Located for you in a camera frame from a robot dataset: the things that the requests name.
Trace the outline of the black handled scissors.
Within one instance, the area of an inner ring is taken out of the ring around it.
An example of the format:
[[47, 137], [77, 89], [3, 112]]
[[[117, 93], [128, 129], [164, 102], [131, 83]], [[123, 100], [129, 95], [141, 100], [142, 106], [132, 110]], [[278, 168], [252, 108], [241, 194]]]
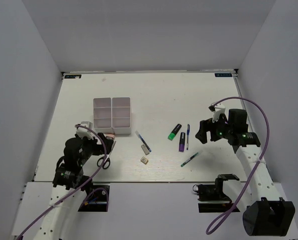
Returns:
[[109, 168], [111, 164], [110, 154], [106, 157], [102, 156], [97, 160], [97, 167], [102, 167], [102, 169], [106, 170]]

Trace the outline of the purple highlighter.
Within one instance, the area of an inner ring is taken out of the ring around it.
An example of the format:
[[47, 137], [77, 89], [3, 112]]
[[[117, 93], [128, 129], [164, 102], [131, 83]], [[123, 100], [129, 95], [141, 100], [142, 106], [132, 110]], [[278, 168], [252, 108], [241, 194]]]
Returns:
[[178, 148], [178, 151], [179, 152], [184, 152], [184, 148], [185, 148], [185, 137], [186, 137], [186, 133], [181, 132], [180, 139], [179, 139], [179, 148]]

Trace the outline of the green highlighter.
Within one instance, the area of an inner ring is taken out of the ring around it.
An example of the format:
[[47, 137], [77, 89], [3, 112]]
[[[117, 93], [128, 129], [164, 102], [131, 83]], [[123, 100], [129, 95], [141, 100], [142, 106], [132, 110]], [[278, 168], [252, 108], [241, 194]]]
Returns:
[[175, 136], [177, 135], [177, 133], [180, 131], [181, 128], [182, 128], [182, 125], [177, 124], [175, 126], [175, 128], [171, 131], [171, 133], [169, 134], [168, 139], [172, 141], [175, 138]]

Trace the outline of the blue capped clear pen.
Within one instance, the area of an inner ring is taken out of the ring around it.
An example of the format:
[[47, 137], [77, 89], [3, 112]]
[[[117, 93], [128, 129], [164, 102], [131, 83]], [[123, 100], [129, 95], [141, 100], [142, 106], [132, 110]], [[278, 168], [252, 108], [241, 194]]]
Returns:
[[143, 139], [143, 137], [140, 135], [140, 133], [137, 130], [135, 131], [135, 134], [142, 141], [142, 143], [145, 145], [145, 147], [148, 149], [148, 151], [152, 152], [151, 148], [147, 145], [147, 143], [145, 142], [145, 140]]

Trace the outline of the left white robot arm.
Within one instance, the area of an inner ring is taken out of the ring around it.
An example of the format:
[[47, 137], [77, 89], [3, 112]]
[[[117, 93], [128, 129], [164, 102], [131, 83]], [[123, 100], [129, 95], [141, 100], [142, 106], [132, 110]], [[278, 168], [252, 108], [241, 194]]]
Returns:
[[77, 134], [66, 141], [64, 155], [56, 165], [49, 208], [35, 219], [42, 220], [36, 240], [66, 240], [80, 206], [94, 195], [92, 180], [84, 175], [83, 166], [90, 157], [100, 156], [103, 167], [115, 144], [113, 134], [100, 132], [98, 136]]

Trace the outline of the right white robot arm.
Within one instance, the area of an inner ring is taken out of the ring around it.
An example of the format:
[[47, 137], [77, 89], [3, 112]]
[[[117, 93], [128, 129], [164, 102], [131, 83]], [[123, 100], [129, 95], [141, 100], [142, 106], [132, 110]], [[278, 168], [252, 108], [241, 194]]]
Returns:
[[229, 210], [216, 219], [224, 222], [229, 214], [238, 210], [242, 212], [242, 224], [249, 236], [287, 235], [295, 214], [291, 201], [284, 200], [276, 189], [264, 160], [260, 159], [260, 141], [254, 132], [248, 131], [247, 112], [243, 109], [230, 109], [225, 114], [225, 107], [217, 104], [211, 106], [213, 117], [200, 122], [195, 137], [202, 144], [210, 140], [228, 141], [240, 161], [247, 180], [242, 183], [234, 174], [220, 174], [213, 186], [199, 185], [198, 193], [202, 201], [228, 200]]

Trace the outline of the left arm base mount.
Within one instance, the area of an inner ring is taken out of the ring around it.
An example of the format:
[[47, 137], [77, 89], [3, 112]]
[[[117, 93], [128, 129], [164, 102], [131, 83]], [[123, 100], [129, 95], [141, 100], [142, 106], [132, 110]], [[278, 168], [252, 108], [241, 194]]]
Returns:
[[90, 195], [83, 200], [79, 212], [106, 213], [108, 211], [108, 201], [110, 196], [109, 184], [93, 185]]

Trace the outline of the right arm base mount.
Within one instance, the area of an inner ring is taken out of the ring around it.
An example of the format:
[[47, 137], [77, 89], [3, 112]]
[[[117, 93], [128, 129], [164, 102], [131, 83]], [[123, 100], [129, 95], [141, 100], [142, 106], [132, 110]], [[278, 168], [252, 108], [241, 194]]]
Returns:
[[232, 200], [222, 190], [223, 182], [228, 180], [239, 178], [234, 174], [219, 174], [213, 184], [197, 183], [192, 187], [198, 196], [199, 213], [224, 213], [232, 207]]

